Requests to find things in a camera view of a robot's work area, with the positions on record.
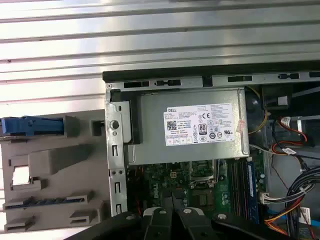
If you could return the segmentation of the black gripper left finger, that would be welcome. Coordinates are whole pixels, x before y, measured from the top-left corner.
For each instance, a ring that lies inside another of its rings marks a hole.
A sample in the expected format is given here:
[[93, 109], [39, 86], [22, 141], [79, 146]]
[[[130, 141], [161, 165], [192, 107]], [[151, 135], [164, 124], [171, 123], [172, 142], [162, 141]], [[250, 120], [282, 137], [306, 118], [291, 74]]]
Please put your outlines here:
[[118, 214], [102, 223], [97, 240], [169, 240], [174, 213], [172, 189], [162, 192], [161, 206], [150, 207], [138, 216], [132, 212]]

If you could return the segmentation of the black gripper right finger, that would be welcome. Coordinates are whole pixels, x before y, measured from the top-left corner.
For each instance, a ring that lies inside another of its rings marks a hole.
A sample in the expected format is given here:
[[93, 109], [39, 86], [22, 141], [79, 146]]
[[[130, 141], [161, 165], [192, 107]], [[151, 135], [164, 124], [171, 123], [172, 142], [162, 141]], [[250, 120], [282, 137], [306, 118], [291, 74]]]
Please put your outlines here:
[[174, 210], [186, 240], [289, 240], [290, 237], [268, 227], [225, 212], [207, 217], [200, 208], [185, 206], [182, 189], [174, 190]]

